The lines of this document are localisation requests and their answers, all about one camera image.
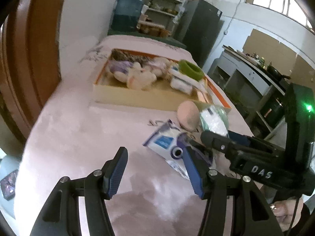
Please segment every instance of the refrigerator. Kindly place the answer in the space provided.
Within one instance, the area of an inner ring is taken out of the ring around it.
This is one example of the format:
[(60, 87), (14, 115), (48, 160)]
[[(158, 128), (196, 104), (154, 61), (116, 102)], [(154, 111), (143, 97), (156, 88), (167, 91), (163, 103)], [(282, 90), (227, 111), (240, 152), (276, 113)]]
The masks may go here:
[(193, 60), (203, 67), (219, 32), (222, 12), (205, 0), (191, 0), (174, 34), (174, 38), (187, 46)]

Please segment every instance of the green ring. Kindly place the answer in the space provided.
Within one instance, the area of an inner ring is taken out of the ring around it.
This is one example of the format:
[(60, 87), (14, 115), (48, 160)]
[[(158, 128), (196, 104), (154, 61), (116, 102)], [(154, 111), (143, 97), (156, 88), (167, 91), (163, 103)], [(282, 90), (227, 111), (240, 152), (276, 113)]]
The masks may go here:
[(188, 77), (200, 81), (204, 77), (204, 72), (199, 66), (194, 65), (193, 63), (188, 62), (187, 60), (181, 60), (178, 62), (179, 71), (187, 75)]

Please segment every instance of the pink tablecloth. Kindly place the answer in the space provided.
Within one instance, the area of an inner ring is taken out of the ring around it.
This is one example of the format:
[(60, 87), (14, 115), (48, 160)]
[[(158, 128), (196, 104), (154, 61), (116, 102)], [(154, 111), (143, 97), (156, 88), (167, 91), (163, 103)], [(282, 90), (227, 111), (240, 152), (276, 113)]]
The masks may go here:
[[(175, 113), (95, 105), (92, 98), (92, 83), (112, 48), (193, 62), (190, 53), (133, 36), (109, 36), (100, 46), (100, 52), (91, 51), (64, 77), (29, 136), (16, 185), (15, 216), (20, 235), (30, 234), (62, 176), (87, 176), (112, 159), (120, 146), (128, 149), (128, 164), (117, 195), (106, 201), (116, 236), (197, 235), (205, 201), (163, 158), (141, 145), (155, 130), (148, 126), (150, 119), (176, 121)], [(230, 129), (251, 135), (243, 118), (230, 105)], [(82, 198), (80, 220), (82, 235), (89, 235)]]

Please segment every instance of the wire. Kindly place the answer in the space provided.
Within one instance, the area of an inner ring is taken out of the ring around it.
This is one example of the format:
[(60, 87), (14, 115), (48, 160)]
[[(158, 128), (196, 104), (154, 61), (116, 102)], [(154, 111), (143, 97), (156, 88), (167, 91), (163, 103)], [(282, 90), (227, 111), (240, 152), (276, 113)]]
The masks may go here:
[(290, 223), (290, 226), (289, 226), (289, 229), (288, 229), (288, 231), (287, 231), (286, 236), (289, 236), (289, 234), (290, 234), (290, 231), (291, 231), (292, 225), (293, 225), (294, 220), (295, 220), (296, 211), (297, 211), (297, 206), (299, 205), (300, 198), (301, 198), (301, 197), (299, 197), (299, 198), (297, 198), (297, 199), (296, 199), (296, 204), (295, 204), (295, 206), (294, 206), (294, 212), (293, 212), (292, 221), (291, 221), (291, 223)]
[[(232, 16), (232, 18), (231, 18), (229, 24), (227, 25), (227, 28), (224, 30), (224, 32), (226, 32), (226, 31), (229, 30), (229, 28), (230, 28), (230, 26), (231, 26), (231, 23), (232, 23), (232, 20), (235, 18), (236, 13), (237, 13), (237, 10), (238, 10), (238, 7), (240, 6), (241, 2), (242, 2), (242, 0), (239, 0), (238, 4), (236, 5), (234, 15)], [(214, 48), (212, 48), (212, 50), (211, 50), (209, 56), (211, 56), (212, 53), (219, 47), (220, 43), (223, 41), (223, 39), (224, 39), (225, 36), (226, 36), (226, 35), (223, 34), (223, 36), (222, 36), (221, 40), (218, 42), (218, 44), (217, 44)]]

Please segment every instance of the silver bolt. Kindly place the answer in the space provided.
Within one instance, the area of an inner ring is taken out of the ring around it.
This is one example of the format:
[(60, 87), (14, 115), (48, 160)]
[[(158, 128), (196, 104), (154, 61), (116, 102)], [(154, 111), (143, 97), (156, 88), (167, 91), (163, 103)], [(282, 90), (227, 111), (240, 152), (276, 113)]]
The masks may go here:
[(61, 183), (65, 183), (68, 181), (68, 177), (67, 176), (63, 176), (61, 179), (60, 179), (60, 182)]
[(243, 176), (243, 180), (248, 183), (248, 182), (250, 182), (250, 177), (249, 176)]
[(216, 171), (216, 170), (209, 170), (209, 171), (208, 171), (208, 174), (209, 174), (210, 176), (216, 176), (216, 175), (218, 174), (218, 171)]
[(100, 175), (102, 175), (102, 171), (101, 171), (101, 170), (95, 170), (95, 171), (93, 172), (93, 175), (94, 175), (94, 176), (100, 176)]

